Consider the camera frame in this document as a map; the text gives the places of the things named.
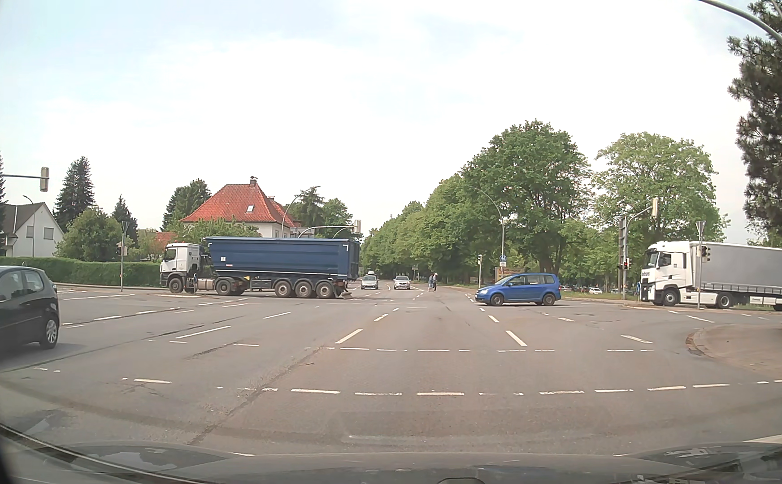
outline car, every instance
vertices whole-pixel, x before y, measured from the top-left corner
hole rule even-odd
[[[397,276],[394,278],[394,289],[410,290],[411,288],[412,288],[412,281],[409,281],[409,277]]]
[[[501,306],[504,303],[552,306],[561,299],[558,287],[558,276],[555,274],[515,274],[479,289],[474,299],[490,306]]]
[[[378,290],[379,279],[376,276],[369,275],[361,278],[361,289],[363,290]]]
[[[38,343],[56,346],[60,302],[56,285],[41,269],[0,266],[0,347]]]

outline asphalt road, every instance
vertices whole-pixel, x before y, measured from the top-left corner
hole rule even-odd
[[[624,454],[782,434],[782,380],[686,344],[782,314],[382,286],[332,301],[61,290],[57,347],[0,356],[0,421],[55,444],[243,454]]]

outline black hatchback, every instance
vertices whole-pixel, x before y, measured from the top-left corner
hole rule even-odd
[[[37,342],[49,350],[60,335],[56,286],[41,269],[0,266],[0,346]]]

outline bush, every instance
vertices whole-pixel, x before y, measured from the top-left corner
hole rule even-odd
[[[119,285],[118,262],[84,262],[64,258],[7,258],[0,257],[0,265],[25,265],[44,270],[50,280],[68,284]],[[160,265],[154,262],[126,262],[125,286],[160,285]]]

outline white truck trailer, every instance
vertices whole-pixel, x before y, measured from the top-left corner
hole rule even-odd
[[[643,260],[642,301],[658,306],[700,301],[719,308],[759,304],[782,311],[782,249],[719,242],[703,242],[702,248],[707,255],[700,268],[698,241],[651,245]]]

